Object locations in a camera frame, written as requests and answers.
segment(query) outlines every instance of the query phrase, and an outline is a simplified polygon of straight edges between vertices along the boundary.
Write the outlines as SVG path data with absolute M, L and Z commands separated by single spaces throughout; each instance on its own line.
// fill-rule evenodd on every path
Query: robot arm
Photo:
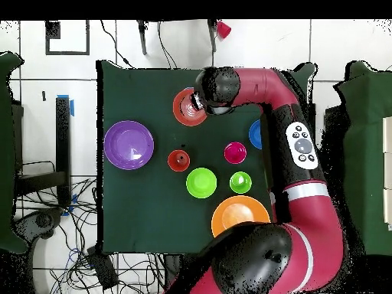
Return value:
M 260 106 L 275 224 L 226 234 L 224 249 L 214 251 L 211 267 L 190 294 L 290 294 L 331 282 L 343 259 L 341 225 L 298 94 L 283 73 L 209 67 L 196 79 L 191 101 L 210 115 L 247 103 Z

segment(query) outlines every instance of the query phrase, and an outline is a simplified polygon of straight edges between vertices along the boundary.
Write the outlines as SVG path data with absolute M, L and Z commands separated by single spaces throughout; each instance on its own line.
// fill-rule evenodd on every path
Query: pink cup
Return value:
M 242 143 L 232 142 L 224 148 L 224 157 L 229 163 L 238 164 L 245 160 L 247 150 Z

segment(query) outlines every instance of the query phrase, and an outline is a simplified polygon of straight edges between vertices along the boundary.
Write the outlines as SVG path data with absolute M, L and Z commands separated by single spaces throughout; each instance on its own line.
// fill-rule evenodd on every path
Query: control buttons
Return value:
M 307 139 L 299 139 L 296 141 L 294 144 L 294 149 L 299 152 L 299 153 L 310 153 L 312 152 L 313 145 L 312 143 L 307 140 Z
M 286 129 L 286 139 L 292 161 L 297 167 L 313 170 L 319 166 L 319 159 L 315 154 L 315 144 L 306 125 L 301 122 L 289 124 Z

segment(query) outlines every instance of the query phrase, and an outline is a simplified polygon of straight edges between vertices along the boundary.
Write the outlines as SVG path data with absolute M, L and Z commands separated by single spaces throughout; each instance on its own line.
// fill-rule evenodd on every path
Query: lime green bowl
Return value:
M 237 194 L 245 194 L 252 187 L 252 179 L 243 171 L 238 171 L 230 178 L 230 188 Z
M 196 168 L 187 176 L 187 189 L 195 198 L 207 198 L 217 189 L 217 177 L 206 168 Z

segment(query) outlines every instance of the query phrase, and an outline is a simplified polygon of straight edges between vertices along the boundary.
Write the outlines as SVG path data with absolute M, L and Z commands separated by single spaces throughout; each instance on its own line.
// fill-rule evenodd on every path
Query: purple plate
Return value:
M 147 128 L 135 121 L 122 121 L 107 131 L 105 155 L 116 167 L 133 170 L 145 165 L 152 157 L 154 139 Z

